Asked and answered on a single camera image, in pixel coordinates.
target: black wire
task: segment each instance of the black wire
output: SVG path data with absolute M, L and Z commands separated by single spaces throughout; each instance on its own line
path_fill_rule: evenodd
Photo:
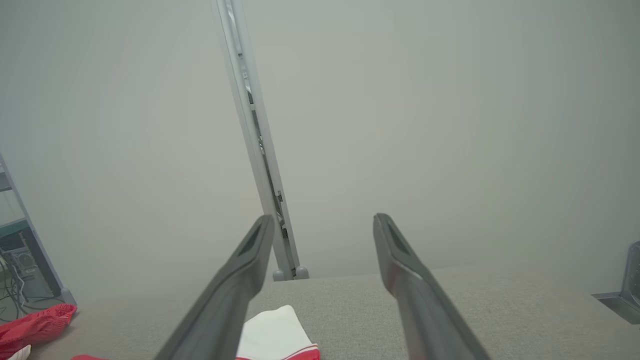
M 60 301 L 62 304 L 64 304 L 64 303 L 65 303 L 65 301 L 64 301 L 64 300 L 60 300 L 60 299 L 58 299 L 58 298 L 57 298 L 57 297 L 55 297 L 55 296 L 50 296 L 50 297 L 44 297 L 44 296 L 30 296 L 30 297 L 28 297 L 27 299 L 39 299 L 39 300 L 36 300 L 36 302 L 39 302 L 39 301 L 45 301 L 45 300 L 57 300 L 57 301 Z
M 4 288 L 8 289 L 9 286 L 6 285 L 6 274 L 7 274 L 7 271 L 9 271 L 9 270 L 4 267 L 4 262 L 0 261 L 0 265 L 2 266 L 2 271 L 3 271 L 3 275 L 4 275 Z M 11 290 L 8 290 L 8 293 L 9 293 L 9 297 L 13 301 L 13 305 L 15 305 L 15 319 L 18 320 L 18 317 L 20 316 L 20 311 L 18 311 L 18 303 L 13 298 L 13 295 L 11 294 Z
M 31 307 L 29 305 L 23 305 L 23 306 L 26 307 L 27 309 L 34 309 L 34 310 L 46 310 L 46 309 L 51 308 L 51 306 L 49 306 L 49 307 Z
M 2 293 L 2 296 L 4 296 L 3 299 L 5 297 L 9 297 L 9 295 L 5 295 L 5 294 L 8 294 L 8 293 L 9 293 L 9 289 L 8 288 L 3 288 L 3 293 Z
M 7 262 L 6 258 L 4 257 L 4 255 L 3 255 L 1 252 L 0 252 L 0 258 L 2 258 L 2 259 L 4 260 L 4 262 L 6 263 L 7 271 L 9 271 L 9 274 L 11 274 L 11 276 L 12 276 L 12 281 L 13 281 L 13 282 L 15 283 L 15 285 L 17 286 L 18 281 L 17 281 L 15 278 L 16 278 L 16 277 L 18 277 L 18 274 L 16 274 L 15 272 L 12 272 L 12 271 L 10 271 L 10 270 L 8 270 L 8 268 L 9 268 L 9 262 Z M 6 276 L 4 277 L 4 287 L 6 288 Z M 15 304 L 15 307 L 16 307 L 16 308 L 18 308 L 18 309 L 20 309 L 20 311 L 22 311 L 22 313 L 23 313 L 23 314 L 25 314 L 25 315 L 26 315 L 26 314 L 28 314 L 29 312 L 28 312 L 28 311 L 26 311 L 24 308 L 22 308 L 22 306 L 20 305 L 20 295 L 19 295 L 19 291 L 18 291 L 18 289 L 16 289 L 16 291 L 15 291 L 15 295 L 16 295 L 16 297 L 17 297 L 18 299 L 15 299 L 15 298 L 13 297 L 13 294 L 11 294 L 11 291 L 9 291 L 9 297 L 11 297 L 11 300 L 12 300 L 12 301 L 13 301 L 13 303 Z M 15 312 L 15 319 L 16 319 L 16 320 L 18 320 L 18 319 L 20 318 L 20 311 L 18 311 L 18 310 L 16 309 L 16 312 Z
M 6 310 L 6 306 L 3 307 L 2 312 L 0 312 L 0 314 L 4 313 L 4 310 Z M 2 321 L 2 322 L 12 322 L 13 320 L 5 320 L 3 318 L 0 318 L 0 321 Z

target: cable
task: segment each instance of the cable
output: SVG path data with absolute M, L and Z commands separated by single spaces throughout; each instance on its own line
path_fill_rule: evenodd
M 23 306 L 26 307 L 27 309 L 34 309 L 34 310 L 46 310 L 46 309 L 49 309 L 51 307 L 51 306 L 49 306 L 49 307 L 32 307 L 32 306 L 29 306 L 29 305 L 23 305 Z
M 44 296 L 30 296 L 30 297 L 29 297 L 29 299 L 39 299 L 39 300 L 36 300 L 36 302 L 39 302 L 39 301 L 45 301 L 45 300 L 57 300 L 57 301 L 60 301 L 62 304 L 64 304 L 64 303 L 65 303 L 65 301 L 64 301 L 64 300 L 60 300 L 60 299 L 58 299 L 58 297 L 55 297 L 55 296 L 51 296 L 51 297 L 44 297 Z
M 0 254 L 0 257 L 2 257 L 2 261 L 0 261 L 0 265 L 2 266 L 2 271 L 4 275 L 4 288 L 8 289 L 9 287 L 6 284 L 6 274 L 9 272 L 9 269 L 4 267 L 4 262 L 5 262 L 4 256 Z M 13 305 L 15 305 L 15 319 L 18 320 L 20 316 L 20 311 L 18 310 L 18 302 L 15 301 L 15 299 L 13 298 L 13 295 L 11 294 L 11 290 L 8 290 L 8 293 L 9 293 L 9 297 L 13 301 Z
M 20 306 L 24 306 L 24 302 L 27 300 L 27 298 L 22 293 L 22 291 L 24 290 L 24 280 L 22 280 L 22 278 L 18 276 L 18 270 L 16 270 L 15 265 L 11 265 L 11 266 L 13 267 L 13 272 L 15 273 L 15 276 L 18 279 L 20 279 L 20 281 L 22 281 L 22 286 L 20 286 L 20 291 L 18 292 L 17 296 L 18 296 L 18 301 L 20 301 L 20 297 L 22 297 L 22 303 L 20 304 Z
M 2 296 L 4 296 L 4 297 L 9 297 L 9 295 L 7 295 L 7 294 L 9 294 L 9 289 L 8 289 L 8 288 L 3 288 L 3 294 L 2 294 Z
M 7 265 L 6 269 L 9 272 L 11 271 L 11 270 L 9 270 L 9 266 L 8 265 Z M 18 284 L 15 283 L 15 278 L 12 276 L 11 277 L 11 287 L 10 287 L 8 293 L 9 293 L 9 297 L 11 298 L 11 301 L 13 302 L 13 305 L 15 306 L 15 319 L 16 320 L 18 320 L 20 318 L 20 310 L 24 313 L 24 309 L 22 309 L 20 307 L 20 303 L 18 302 L 18 300 L 13 297 L 14 295 L 17 294 L 17 291 L 18 291 L 17 286 L 18 286 Z
M 4 313 L 4 310 L 6 310 L 6 306 L 4 306 L 4 307 L 2 308 L 2 312 L 0 312 L 0 314 Z M 2 322 L 12 322 L 13 320 L 5 320 L 5 319 L 3 319 L 3 318 L 0 318 L 0 321 L 2 321 Z

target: white wall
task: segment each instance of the white wall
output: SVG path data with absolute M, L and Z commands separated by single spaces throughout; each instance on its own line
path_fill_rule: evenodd
M 3 1 L 0 152 L 80 303 L 188 301 L 262 213 L 208 0 Z
M 640 237 L 640 5 L 244 0 L 296 244 L 378 271 L 389 213 L 432 268 L 620 289 Z
M 0 192 L 0 226 L 24 218 L 13 190 Z

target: red cloth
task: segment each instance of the red cloth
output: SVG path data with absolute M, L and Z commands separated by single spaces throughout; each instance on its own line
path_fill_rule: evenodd
M 106 360 L 101 357 L 93 357 L 89 355 L 78 355 L 71 358 L 71 360 Z
M 0 360 L 27 345 L 51 341 L 71 322 L 77 306 L 58 304 L 0 326 Z

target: white fabric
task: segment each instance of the white fabric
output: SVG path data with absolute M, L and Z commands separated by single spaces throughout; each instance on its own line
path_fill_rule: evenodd
M 244 323 L 236 357 L 251 360 L 282 360 L 301 350 L 317 348 L 311 343 L 290 305 L 263 311 Z
M 18 350 L 18 352 L 16 352 L 7 360 L 25 360 L 27 357 L 29 357 L 30 353 L 31 353 L 31 345 L 27 345 L 22 349 Z

